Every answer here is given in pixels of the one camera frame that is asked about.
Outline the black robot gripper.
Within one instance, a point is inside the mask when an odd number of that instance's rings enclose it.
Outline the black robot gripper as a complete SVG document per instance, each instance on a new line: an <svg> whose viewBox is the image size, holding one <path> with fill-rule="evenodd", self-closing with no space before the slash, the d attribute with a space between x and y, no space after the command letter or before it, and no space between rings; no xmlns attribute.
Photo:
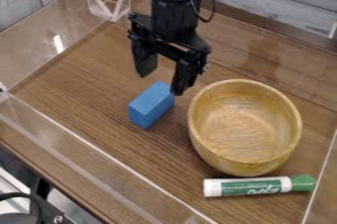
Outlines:
<svg viewBox="0 0 337 224"><path fill-rule="evenodd" d="M176 63L171 92L181 96L191 87L195 74L204 72L211 47L199 36L197 23L208 23L200 15L201 0L152 0L152 14L132 12L128 37L136 71L145 78L159 67L159 55Z"/></svg>

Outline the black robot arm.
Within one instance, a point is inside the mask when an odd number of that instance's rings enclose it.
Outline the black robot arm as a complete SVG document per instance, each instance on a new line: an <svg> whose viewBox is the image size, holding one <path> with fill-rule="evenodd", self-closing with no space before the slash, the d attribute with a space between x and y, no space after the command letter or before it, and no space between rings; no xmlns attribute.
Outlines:
<svg viewBox="0 0 337 224"><path fill-rule="evenodd" d="M132 12L128 38L136 71L147 77L159 67L159 55L175 63L169 91L180 96L203 74L211 46L196 32L197 23L208 23L200 15L201 0L152 0L152 14Z"/></svg>

